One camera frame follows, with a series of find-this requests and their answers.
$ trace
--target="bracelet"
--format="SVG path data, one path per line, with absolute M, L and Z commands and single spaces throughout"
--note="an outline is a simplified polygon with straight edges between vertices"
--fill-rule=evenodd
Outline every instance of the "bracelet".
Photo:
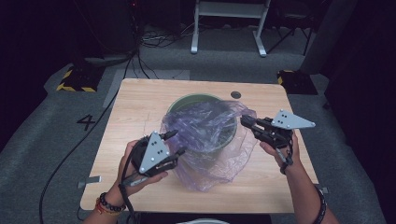
M 111 216 L 117 216 L 123 210 L 125 210 L 125 208 L 126 208 L 125 204 L 123 204 L 121 207 L 113 206 L 106 201 L 105 196 L 106 196 L 106 193 L 102 193 L 100 195 L 100 197 L 96 199 L 95 208 L 101 215 L 102 215 L 102 213 L 105 213 L 105 214 L 108 214 Z
M 319 198 L 320 198 L 320 210 L 318 213 L 318 217 L 314 223 L 319 224 L 319 223 L 321 223 L 321 221 L 324 218 L 324 215 L 326 214 L 327 204 L 326 204 L 326 201 L 324 200 L 324 195 L 323 195 L 322 191 L 320 189 L 318 189 L 317 186 L 315 186 L 315 189 L 317 190 Z

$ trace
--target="person's right hand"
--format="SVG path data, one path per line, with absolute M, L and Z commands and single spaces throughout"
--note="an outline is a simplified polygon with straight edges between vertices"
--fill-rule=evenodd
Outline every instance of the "person's right hand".
M 293 147 L 293 161 L 298 161 L 300 159 L 300 149 L 298 147 L 298 139 L 295 133 L 293 133 L 292 136 L 292 147 Z M 282 166 L 283 161 L 280 159 L 279 155 L 276 153 L 275 149 L 273 147 L 271 147 L 270 145 L 268 145 L 265 142 L 260 142 L 260 147 L 262 147 L 264 149 L 264 151 L 272 156 L 274 156 L 277 165 L 279 167 Z M 283 156 L 285 156 L 285 158 L 288 156 L 287 151 L 289 150 L 289 147 L 284 147 L 282 149 L 280 149 L 280 151 L 283 153 Z

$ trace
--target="table top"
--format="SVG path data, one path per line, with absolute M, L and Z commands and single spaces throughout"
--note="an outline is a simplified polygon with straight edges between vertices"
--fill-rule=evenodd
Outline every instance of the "table top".
M 257 117 L 274 118 L 279 109 L 292 112 L 282 86 L 233 82 L 182 81 L 126 78 L 113 106 L 90 176 L 101 176 L 100 183 L 86 186 L 80 202 L 84 210 L 94 208 L 96 198 L 108 191 L 117 178 L 120 158 L 129 141 L 159 131 L 163 116 L 178 98 L 191 93 L 209 93 L 222 100 L 238 99 Z M 301 161 L 314 183 L 318 183 L 299 130 Z M 176 175 L 148 185 L 132 195 L 135 211 L 179 213 L 292 213 L 292 201 L 286 177 L 279 172 L 274 157 L 259 146 L 253 148 L 245 168 L 233 182 L 219 184 L 208 192 L 184 187 Z

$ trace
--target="chair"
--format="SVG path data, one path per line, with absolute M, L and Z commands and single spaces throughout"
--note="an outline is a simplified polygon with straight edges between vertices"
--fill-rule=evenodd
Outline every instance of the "chair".
M 303 53 L 305 56 L 312 32 L 318 29 L 318 24 L 323 17 L 322 14 L 326 12 L 324 9 L 327 9 L 326 7 L 330 2 L 330 0 L 321 0 L 318 1 L 318 3 L 308 4 L 307 0 L 274 0 L 271 5 L 275 14 L 272 25 L 274 25 L 277 30 L 279 30 L 280 27 L 286 27 L 290 30 L 283 37 L 281 36 L 281 39 L 276 42 L 267 53 L 270 53 L 276 48 L 286 37 L 294 35 L 296 29 L 301 29 L 307 39 Z M 304 31 L 305 29 L 309 29 L 308 35 L 306 35 Z

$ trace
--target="chair leg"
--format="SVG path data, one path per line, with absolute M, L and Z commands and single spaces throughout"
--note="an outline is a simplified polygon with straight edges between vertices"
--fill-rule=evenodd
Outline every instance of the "chair leg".
M 304 48 L 304 53 L 303 53 L 304 56 L 305 56 L 305 54 L 306 54 L 306 50 L 308 49 L 309 40 L 311 39 L 311 35 L 312 35 L 312 28 L 309 28 L 308 39 L 306 40 L 306 44 L 305 44 L 305 48 Z
M 267 53 L 270 53 L 274 48 L 276 48 L 288 35 L 293 33 L 294 30 L 290 30 L 286 35 L 284 35 L 279 41 L 276 42 L 268 51 Z

